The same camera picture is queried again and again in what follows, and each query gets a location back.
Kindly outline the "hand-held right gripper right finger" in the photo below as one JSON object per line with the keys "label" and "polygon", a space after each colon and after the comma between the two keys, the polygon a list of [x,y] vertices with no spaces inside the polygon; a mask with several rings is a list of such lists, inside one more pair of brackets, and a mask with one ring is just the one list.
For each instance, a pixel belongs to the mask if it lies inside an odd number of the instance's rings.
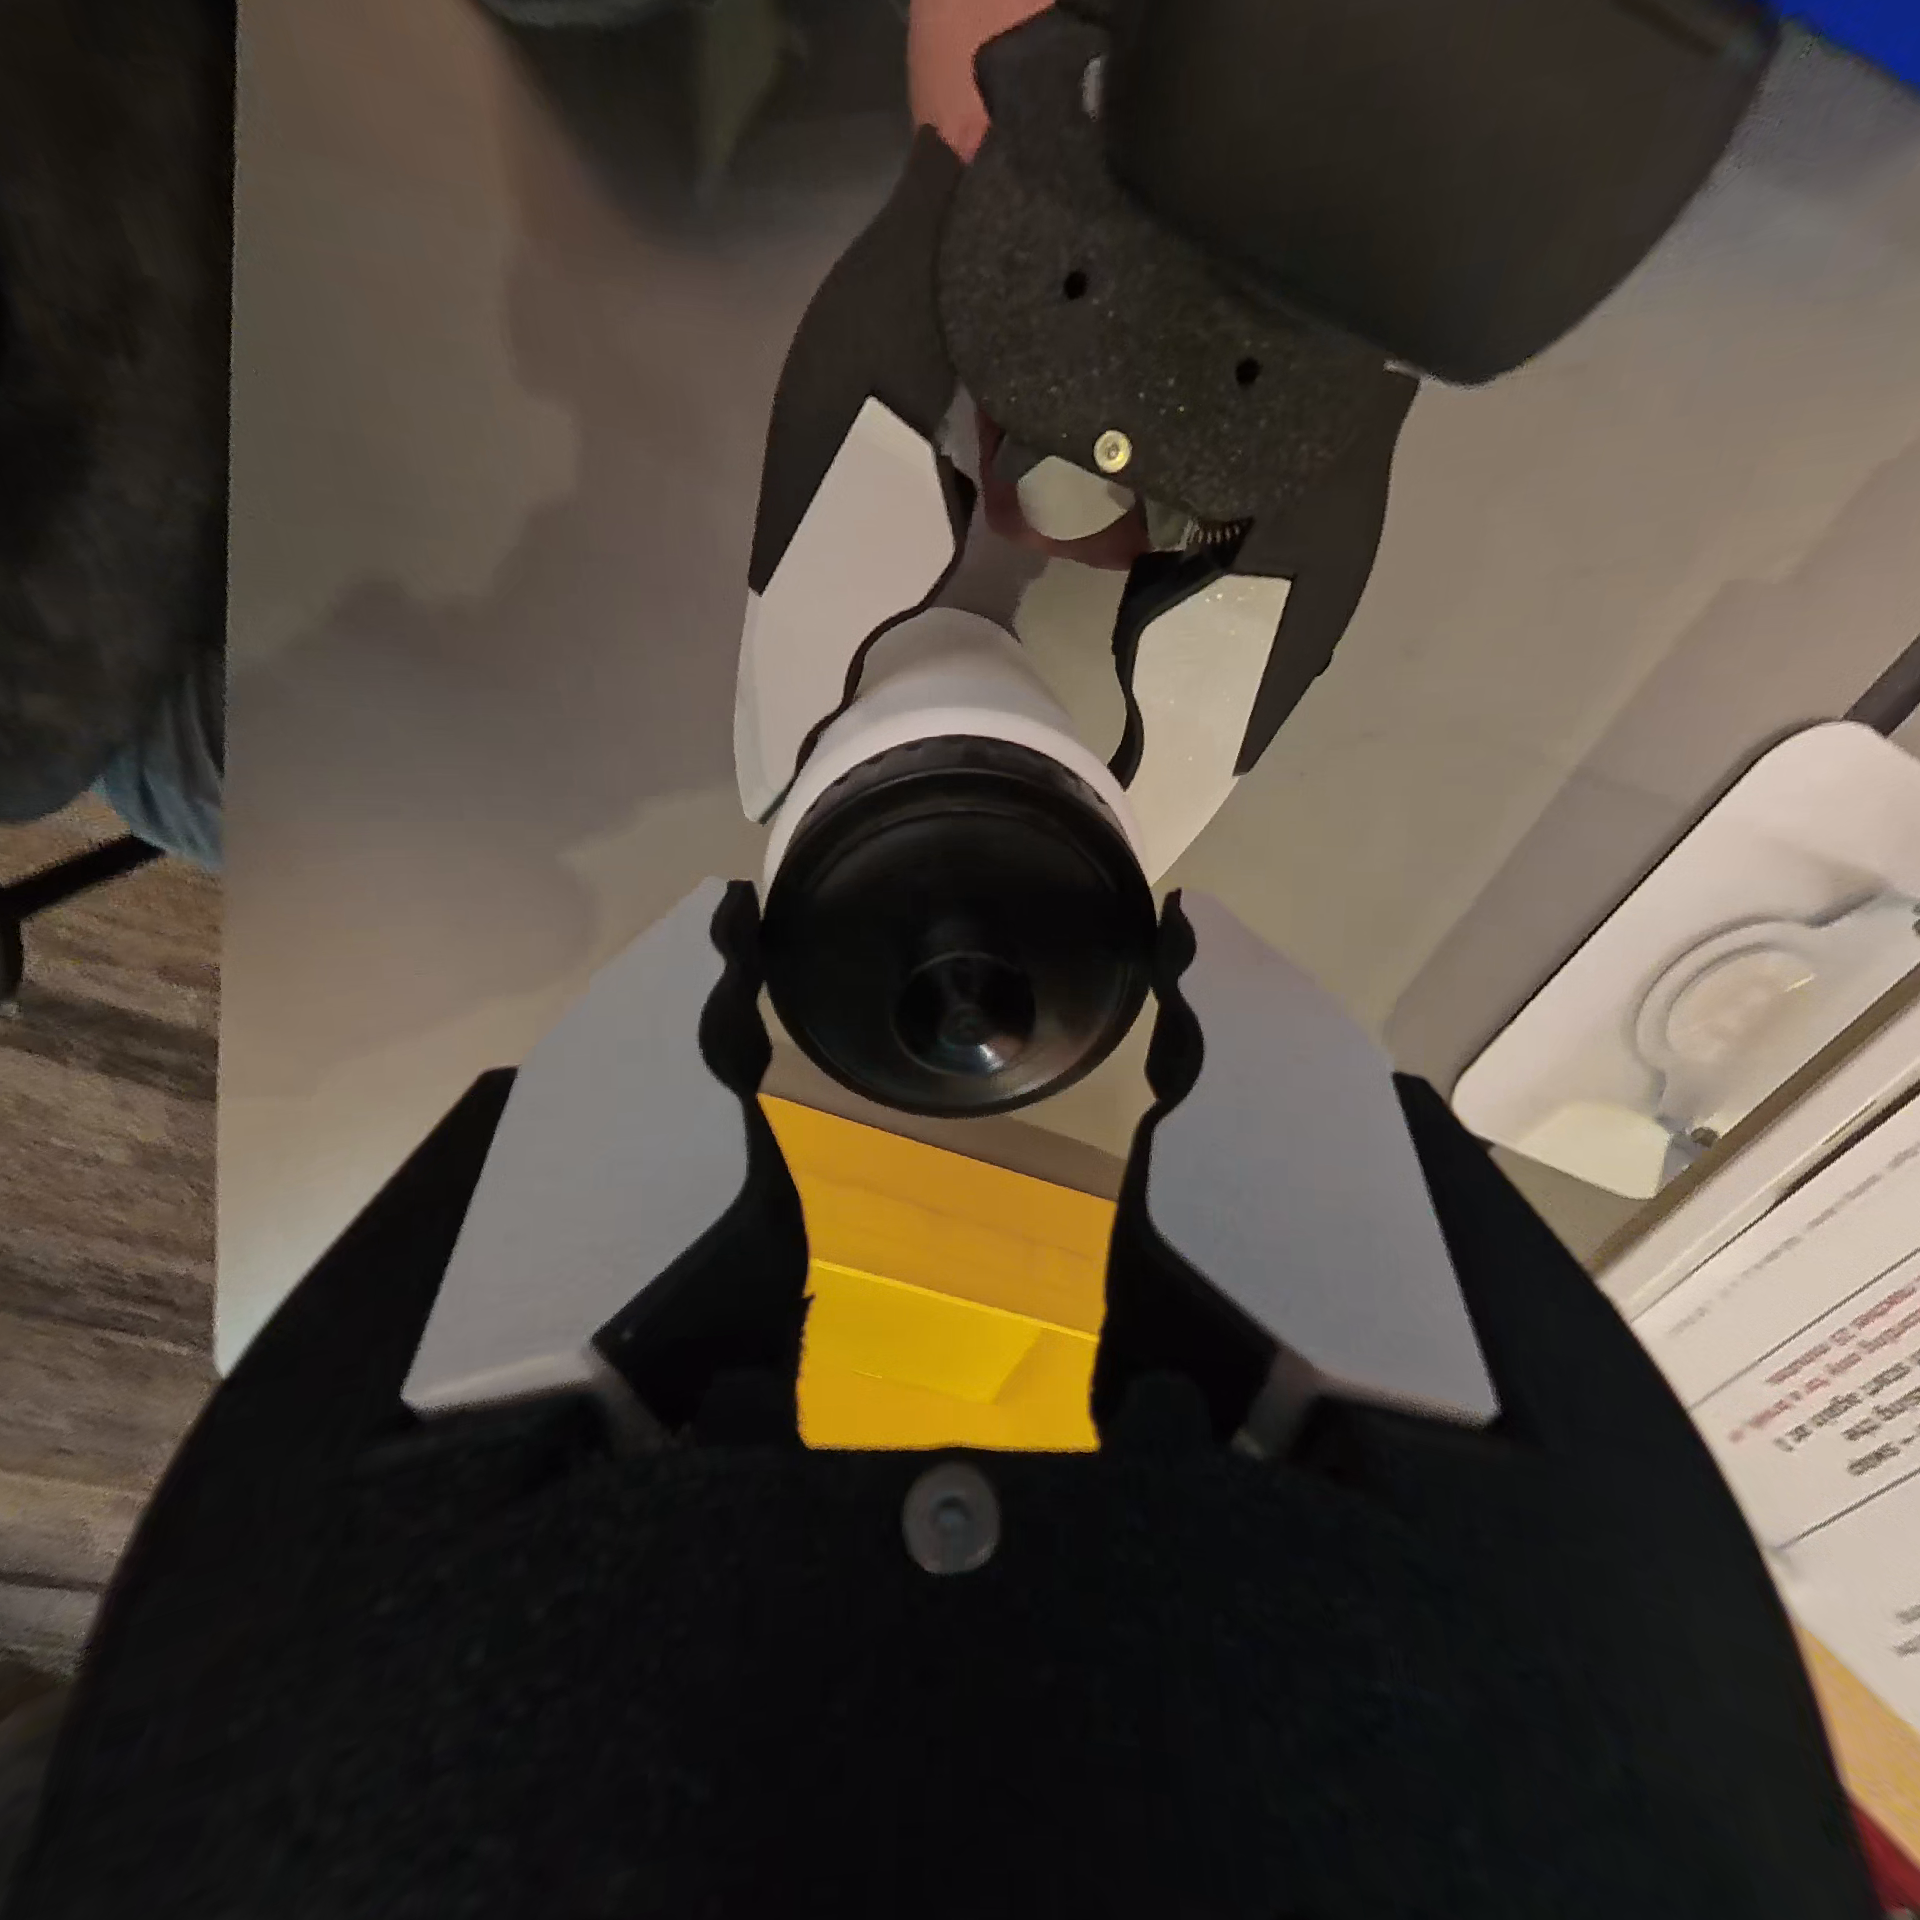
{"label": "hand-held right gripper right finger", "polygon": [[1219,901],[1164,899],[1149,1108],[1107,1261],[1103,1448],[1281,1458],[1351,1402],[1482,1430],[1499,1399],[1387,1055]]}

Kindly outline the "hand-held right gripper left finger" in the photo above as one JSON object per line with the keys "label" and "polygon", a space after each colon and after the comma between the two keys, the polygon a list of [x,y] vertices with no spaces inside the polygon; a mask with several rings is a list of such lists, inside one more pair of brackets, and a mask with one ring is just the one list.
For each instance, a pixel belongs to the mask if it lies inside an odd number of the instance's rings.
{"label": "hand-held right gripper left finger", "polygon": [[617,1386],[698,1419],[754,1379],[796,1416],[803,1208],[749,882],[701,882],[601,973],[504,1100],[403,1386],[424,1416]]}

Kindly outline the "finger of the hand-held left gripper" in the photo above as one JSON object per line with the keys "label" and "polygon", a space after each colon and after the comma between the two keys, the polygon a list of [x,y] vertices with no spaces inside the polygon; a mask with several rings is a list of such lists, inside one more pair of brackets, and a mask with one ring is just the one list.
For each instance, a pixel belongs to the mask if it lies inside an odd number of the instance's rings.
{"label": "finger of the hand-held left gripper", "polygon": [[1169,871],[1232,798],[1290,586],[1230,570],[1131,570],[1112,649],[1111,771],[1142,870]]}
{"label": "finger of the hand-held left gripper", "polygon": [[749,820],[774,816],[848,706],[867,643],[949,579],[973,507],[953,459],[883,397],[866,397],[766,582],[749,588],[733,700],[734,784]]}

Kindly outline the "white plastic bottle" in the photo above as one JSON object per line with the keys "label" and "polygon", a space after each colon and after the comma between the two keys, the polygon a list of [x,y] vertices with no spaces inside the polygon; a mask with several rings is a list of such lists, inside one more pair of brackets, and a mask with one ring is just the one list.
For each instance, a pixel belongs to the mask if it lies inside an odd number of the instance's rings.
{"label": "white plastic bottle", "polygon": [[876,640],[851,707],[829,721],[772,812],[760,888],[772,891],[803,819],[866,763],[936,740],[1021,747],[1069,771],[1112,819],[1142,876],[1149,846],[1109,765],[1074,730],[1021,643],[975,613],[936,608]]}

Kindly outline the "yellow plastic bin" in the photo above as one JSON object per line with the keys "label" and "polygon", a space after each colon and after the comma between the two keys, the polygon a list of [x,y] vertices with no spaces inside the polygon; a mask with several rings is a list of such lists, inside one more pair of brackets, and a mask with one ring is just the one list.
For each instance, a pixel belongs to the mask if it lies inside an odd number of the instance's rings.
{"label": "yellow plastic bin", "polygon": [[1091,1453],[1117,1204],[780,1097],[816,1453]]}

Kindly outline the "black bottle lid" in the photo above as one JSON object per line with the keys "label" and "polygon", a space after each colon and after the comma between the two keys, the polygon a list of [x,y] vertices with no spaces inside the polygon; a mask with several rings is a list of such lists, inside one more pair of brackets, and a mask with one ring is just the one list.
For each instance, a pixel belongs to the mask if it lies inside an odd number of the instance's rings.
{"label": "black bottle lid", "polygon": [[1156,941],[1149,882],[1095,789],[966,732],[835,779],[760,908],[786,1039],[912,1117],[999,1117],[1087,1077],[1134,1028]]}

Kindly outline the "person's left hand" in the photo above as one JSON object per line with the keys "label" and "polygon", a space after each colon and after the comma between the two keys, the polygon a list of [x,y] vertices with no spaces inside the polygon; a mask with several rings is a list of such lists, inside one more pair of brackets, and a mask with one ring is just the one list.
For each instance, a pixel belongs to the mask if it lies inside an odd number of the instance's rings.
{"label": "person's left hand", "polygon": [[[977,81],[977,58],[995,38],[1046,14],[1052,2],[912,2],[906,14],[906,85],[916,130],[932,130],[970,164],[991,130],[991,112]],[[986,538],[1043,564],[1076,564],[1126,574],[1147,552],[1146,522],[1134,500],[1097,497],[1074,469],[1033,469],[1009,483],[995,472],[1002,431],[975,411],[973,467],[977,508]]]}

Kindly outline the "person's grey trousers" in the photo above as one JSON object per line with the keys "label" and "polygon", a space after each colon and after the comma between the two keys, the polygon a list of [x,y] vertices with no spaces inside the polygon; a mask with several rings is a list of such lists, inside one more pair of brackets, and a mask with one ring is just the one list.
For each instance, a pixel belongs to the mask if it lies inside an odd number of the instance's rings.
{"label": "person's grey trousers", "polygon": [[224,863],[226,662],[198,657],[90,786],[127,831],[205,873]]}

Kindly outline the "black office chair base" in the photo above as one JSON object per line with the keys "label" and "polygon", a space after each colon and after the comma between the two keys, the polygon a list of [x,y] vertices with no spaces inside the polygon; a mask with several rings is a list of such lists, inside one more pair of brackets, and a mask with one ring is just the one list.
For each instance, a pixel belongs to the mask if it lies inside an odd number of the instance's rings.
{"label": "black office chair base", "polygon": [[25,974],[25,928],[33,919],[118,882],[162,860],[162,849],[124,834],[3,884],[3,1008],[18,1004]]}

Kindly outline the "person's dark clothing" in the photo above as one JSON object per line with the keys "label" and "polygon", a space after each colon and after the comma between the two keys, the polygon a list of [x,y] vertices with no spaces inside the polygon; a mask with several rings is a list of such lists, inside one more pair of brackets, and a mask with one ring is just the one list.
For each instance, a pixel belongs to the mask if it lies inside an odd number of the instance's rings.
{"label": "person's dark clothing", "polygon": [[226,661],[238,4],[3,7],[3,812]]}

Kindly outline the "red bag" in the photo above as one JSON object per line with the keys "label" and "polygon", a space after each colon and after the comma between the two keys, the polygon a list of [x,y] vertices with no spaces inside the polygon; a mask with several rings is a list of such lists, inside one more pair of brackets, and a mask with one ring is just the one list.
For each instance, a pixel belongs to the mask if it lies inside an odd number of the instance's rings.
{"label": "red bag", "polygon": [[1920,1880],[1915,1859],[1860,1802],[1852,1802],[1852,1814],[1879,1915],[1884,1919],[1919,1919]]}

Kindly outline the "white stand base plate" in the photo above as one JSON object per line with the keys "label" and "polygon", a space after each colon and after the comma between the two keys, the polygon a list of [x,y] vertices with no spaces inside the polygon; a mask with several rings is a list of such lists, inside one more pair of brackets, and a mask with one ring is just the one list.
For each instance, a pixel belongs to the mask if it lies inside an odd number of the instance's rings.
{"label": "white stand base plate", "polygon": [[1469,1061],[1482,1141],[1647,1201],[1915,967],[1919,760],[1858,722],[1790,735]]}

